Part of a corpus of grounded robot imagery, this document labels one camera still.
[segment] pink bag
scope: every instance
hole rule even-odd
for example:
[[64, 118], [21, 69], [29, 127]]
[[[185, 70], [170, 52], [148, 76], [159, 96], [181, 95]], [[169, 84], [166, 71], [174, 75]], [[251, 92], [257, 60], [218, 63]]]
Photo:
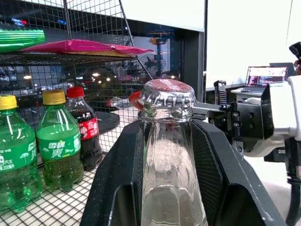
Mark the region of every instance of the pink bag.
[[65, 40], [40, 44], [25, 48], [22, 52], [47, 52], [47, 53], [67, 53], [84, 55], [103, 55], [103, 56], [133, 56], [146, 52], [154, 52], [152, 49], [142, 49], [130, 46], [115, 44], [103, 44], [89, 40]]

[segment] yellow bottle cap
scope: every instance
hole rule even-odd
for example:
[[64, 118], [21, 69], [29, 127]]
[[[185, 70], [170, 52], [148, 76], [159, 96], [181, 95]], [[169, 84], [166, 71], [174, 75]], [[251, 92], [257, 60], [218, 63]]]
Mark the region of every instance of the yellow bottle cap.
[[62, 90], [43, 92], [44, 105], [61, 105], [66, 103], [65, 93]]
[[13, 95], [0, 95], [0, 110], [13, 109], [17, 107], [17, 99]]

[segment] red label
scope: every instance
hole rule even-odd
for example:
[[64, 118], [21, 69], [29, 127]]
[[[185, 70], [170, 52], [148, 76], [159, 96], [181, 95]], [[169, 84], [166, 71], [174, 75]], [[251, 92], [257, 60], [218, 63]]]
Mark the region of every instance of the red label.
[[86, 140], [98, 135], [98, 123], [97, 118], [93, 118], [89, 121], [79, 123], [80, 139]]
[[154, 79], [148, 81], [146, 86], [159, 91], [187, 92], [193, 91], [193, 88], [181, 81], [172, 79]]

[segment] green plastic bottle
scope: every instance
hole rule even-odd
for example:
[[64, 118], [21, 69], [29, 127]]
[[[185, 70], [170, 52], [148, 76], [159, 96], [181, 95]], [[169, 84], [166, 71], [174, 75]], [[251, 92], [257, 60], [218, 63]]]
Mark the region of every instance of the green plastic bottle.
[[0, 212], [21, 212], [42, 194], [34, 130], [16, 108], [15, 96], [0, 95]]
[[84, 169], [79, 159], [79, 126], [65, 107], [61, 90], [43, 93], [46, 112], [39, 123], [37, 138], [45, 165], [45, 184], [52, 190], [68, 192], [83, 179]]

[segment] store shelf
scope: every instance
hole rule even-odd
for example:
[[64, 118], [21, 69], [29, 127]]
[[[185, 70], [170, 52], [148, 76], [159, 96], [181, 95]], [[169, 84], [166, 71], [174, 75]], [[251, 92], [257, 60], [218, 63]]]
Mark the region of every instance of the store shelf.
[[[44, 168], [39, 168], [43, 180]], [[43, 180], [42, 197], [31, 202], [25, 211], [7, 210], [0, 215], [0, 226], [79, 226], [96, 169], [85, 171], [84, 178], [73, 190], [47, 190]]]
[[0, 65], [79, 65], [107, 61], [132, 60], [130, 56], [99, 56], [55, 53], [0, 53]]

